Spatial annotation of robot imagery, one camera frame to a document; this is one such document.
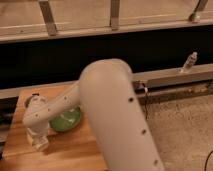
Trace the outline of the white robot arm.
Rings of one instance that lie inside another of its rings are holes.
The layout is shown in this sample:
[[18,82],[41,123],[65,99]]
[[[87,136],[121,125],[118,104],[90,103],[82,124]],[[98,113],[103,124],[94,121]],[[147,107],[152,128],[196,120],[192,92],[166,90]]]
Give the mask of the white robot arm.
[[77,106],[87,115],[109,171],[165,171],[125,61],[89,64],[78,81],[50,101],[32,96],[23,124],[34,147],[45,149],[49,121]]

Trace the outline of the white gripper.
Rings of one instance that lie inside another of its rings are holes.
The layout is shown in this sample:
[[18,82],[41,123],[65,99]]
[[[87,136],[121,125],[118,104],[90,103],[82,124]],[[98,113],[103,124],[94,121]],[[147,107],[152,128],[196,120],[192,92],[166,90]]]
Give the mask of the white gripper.
[[30,144],[48,143],[47,139],[48,127],[39,126],[37,128],[27,129],[27,140]]

